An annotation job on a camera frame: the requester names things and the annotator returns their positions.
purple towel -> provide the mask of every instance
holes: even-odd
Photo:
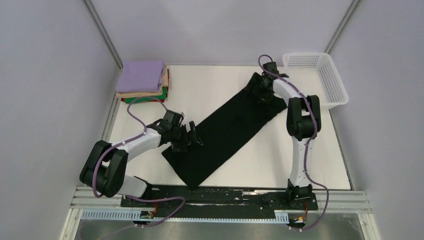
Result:
[[[118,93],[158,92],[162,86],[164,68],[164,61],[125,60],[116,91]]]

white wall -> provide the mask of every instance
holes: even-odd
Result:
[[[331,56],[349,95],[333,116],[354,183],[383,240],[423,239],[424,1],[362,1]]]
[[[0,2],[0,239],[58,239],[117,68],[80,0]]]
[[[92,0],[121,59],[278,64],[322,52],[352,0]]]

stack of folded towels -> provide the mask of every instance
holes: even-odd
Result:
[[[168,97],[169,73],[163,61],[125,60],[116,85],[116,96],[127,104],[139,97],[146,98],[136,103],[154,101],[147,96],[164,102]]]

green towel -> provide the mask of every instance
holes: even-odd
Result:
[[[154,96],[154,97],[159,99],[159,100],[165,100],[165,99],[167,99],[167,96],[168,96],[168,90],[164,86],[163,87],[163,94],[160,95],[160,96]],[[134,101],[134,99],[136,99],[136,97],[125,98],[124,101],[125,101],[126,104],[130,104],[132,101]],[[148,102],[148,101],[151,101],[151,100],[152,100],[151,98],[146,97],[146,98],[138,99],[135,103],[143,103],[143,102]]]

white table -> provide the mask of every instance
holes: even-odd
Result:
[[[262,72],[256,66],[210,65],[170,65],[169,71],[170,87],[165,105],[175,112],[184,112],[183,124],[189,121],[199,124],[245,87],[253,72]],[[284,68],[279,68],[279,71],[284,73]],[[306,94],[314,92],[314,89],[301,90]],[[127,106],[124,102],[120,103],[110,142],[126,139],[143,130],[143,126],[127,114]],[[144,102],[131,106],[131,112],[150,124],[162,118],[165,110],[158,102]],[[293,154],[286,117],[286,110],[278,114],[201,186],[285,188]],[[321,109],[321,124],[313,146],[309,173],[312,179],[329,189],[348,190],[348,175],[327,109]],[[152,184],[184,185],[161,155],[168,146],[151,149],[134,158],[128,163],[126,174]]]

